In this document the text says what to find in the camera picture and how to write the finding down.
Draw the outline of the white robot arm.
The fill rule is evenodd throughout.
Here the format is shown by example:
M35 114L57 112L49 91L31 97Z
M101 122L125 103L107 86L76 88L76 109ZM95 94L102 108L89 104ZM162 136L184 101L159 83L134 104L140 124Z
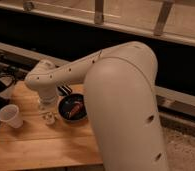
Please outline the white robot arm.
M56 88L82 84L84 104L106 171L169 171L155 80L157 58L133 41L55 67L40 61L25 77L40 103L58 98Z

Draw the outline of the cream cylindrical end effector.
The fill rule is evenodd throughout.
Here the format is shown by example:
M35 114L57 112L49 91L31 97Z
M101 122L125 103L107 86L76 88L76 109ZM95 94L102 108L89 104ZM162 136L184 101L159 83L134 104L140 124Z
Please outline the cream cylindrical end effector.
M39 108L41 110L51 110L57 105L58 91L56 89L44 89L38 92L39 95Z

